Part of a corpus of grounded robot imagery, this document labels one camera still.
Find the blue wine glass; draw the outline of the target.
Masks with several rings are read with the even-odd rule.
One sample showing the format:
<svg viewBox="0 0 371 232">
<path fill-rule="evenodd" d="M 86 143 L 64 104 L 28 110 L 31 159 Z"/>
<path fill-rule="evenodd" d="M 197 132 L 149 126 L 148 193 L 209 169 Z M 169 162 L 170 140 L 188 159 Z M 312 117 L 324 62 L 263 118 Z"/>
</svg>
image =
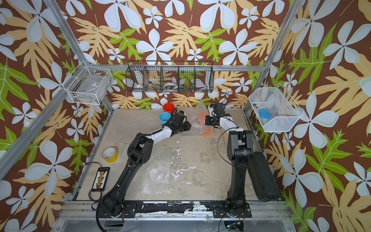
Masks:
<svg viewBox="0 0 371 232">
<path fill-rule="evenodd" d="M 164 125 L 170 118 L 172 117 L 172 114 L 169 112 L 162 112 L 159 115 L 159 120 L 161 125 Z"/>
</svg>

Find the red wine glass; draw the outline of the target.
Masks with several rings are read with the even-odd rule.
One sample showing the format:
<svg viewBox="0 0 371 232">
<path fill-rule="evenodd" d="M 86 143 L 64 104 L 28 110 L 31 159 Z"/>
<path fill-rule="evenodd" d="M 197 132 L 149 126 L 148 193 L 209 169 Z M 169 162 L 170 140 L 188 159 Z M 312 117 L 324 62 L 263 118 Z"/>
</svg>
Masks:
<svg viewBox="0 0 371 232">
<path fill-rule="evenodd" d="M 172 114 L 175 109 L 175 105 L 173 103 L 166 103 L 163 105 L 163 111 L 169 114 Z"/>
</svg>

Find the bubble orange glass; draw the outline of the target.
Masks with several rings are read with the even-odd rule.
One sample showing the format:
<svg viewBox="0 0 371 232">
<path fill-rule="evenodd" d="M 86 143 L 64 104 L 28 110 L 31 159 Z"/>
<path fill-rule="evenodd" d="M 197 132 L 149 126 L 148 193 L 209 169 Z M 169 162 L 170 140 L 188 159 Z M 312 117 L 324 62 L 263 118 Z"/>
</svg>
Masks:
<svg viewBox="0 0 371 232">
<path fill-rule="evenodd" d="M 214 130 L 212 126 L 206 126 L 205 119 L 209 116 L 209 111 L 203 102 L 199 102 L 193 108 L 184 109 L 187 121 L 191 124 L 189 131 L 182 132 L 183 136 L 212 136 Z"/>
</svg>

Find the orange wine glass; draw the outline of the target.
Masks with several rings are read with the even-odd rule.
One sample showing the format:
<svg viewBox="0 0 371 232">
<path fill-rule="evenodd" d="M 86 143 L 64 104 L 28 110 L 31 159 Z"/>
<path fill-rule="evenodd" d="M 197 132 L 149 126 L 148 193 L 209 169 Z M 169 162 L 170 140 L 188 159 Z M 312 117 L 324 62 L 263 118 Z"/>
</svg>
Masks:
<svg viewBox="0 0 371 232">
<path fill-rule="evenodd" d="M 198 113 L 198 121 L 201 125 L 201 132 L 203 135 L 211 135 L 212 134 L 212 128 L 209 126 L 206 126 L 206 117 L 208 116 L 208 113 L 206 111 L 201 111 Z"/>
</svg>

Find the bubble blue glass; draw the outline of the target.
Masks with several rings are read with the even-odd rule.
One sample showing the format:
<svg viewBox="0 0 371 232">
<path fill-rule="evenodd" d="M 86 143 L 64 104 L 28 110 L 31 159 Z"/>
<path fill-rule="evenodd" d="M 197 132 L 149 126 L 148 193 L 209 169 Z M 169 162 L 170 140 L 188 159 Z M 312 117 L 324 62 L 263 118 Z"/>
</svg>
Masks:
<svg viewBox="0 0 371 232">
<path fill-rule="evenodd" d="M 154 146 L 149 161 L 139 169 L 130 183 L 126 197 L 141 194 L 170 194 L 182 174 L 181 147 Z"/>
</svg>

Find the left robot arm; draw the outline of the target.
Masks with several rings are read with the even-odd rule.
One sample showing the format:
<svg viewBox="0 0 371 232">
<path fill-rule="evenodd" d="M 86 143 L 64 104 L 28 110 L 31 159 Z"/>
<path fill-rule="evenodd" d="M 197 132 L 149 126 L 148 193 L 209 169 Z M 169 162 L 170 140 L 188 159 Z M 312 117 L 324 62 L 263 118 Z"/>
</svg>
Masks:
<svg viewBox="0 0 371 232">
<path fill-rule="evenodd" d="M 96 218 L 108 216 L 117 218 L 122 214 L 123 202 L 129 185 L 138 170 L 151 158 L 153 146 L 184 131 L 189 131 L 190 122 L 184 111 L 174 109 L 171 117 L 161 128 L 151 133 L 138 133 L 127 149 L 128 160 L 114 187 L 99 200 Z"/>
</svg>

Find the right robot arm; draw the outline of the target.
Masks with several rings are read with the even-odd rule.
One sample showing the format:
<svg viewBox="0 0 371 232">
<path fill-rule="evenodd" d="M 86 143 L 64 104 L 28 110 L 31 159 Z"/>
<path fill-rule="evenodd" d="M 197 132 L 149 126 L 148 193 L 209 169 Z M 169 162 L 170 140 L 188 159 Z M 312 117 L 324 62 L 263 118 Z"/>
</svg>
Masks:
<svg viewBox="0 0 371 232">
<path fill-rule="evenodd" d="M 246 175 L 249 174 L 254 191 L 262 202 L 281 198 L 279 187 L 262 152 L 254 151 L 254 138 L 250 130 L 240 127 L 232 116 L 225 112 L 222 103 L 211 104 L 205 125 L 224 129 L 228 135 L 227 163 L 232 166 L 231 186 L 220 210 L 229 217 L 250 216 L 245 198 Z"/>
</svg>

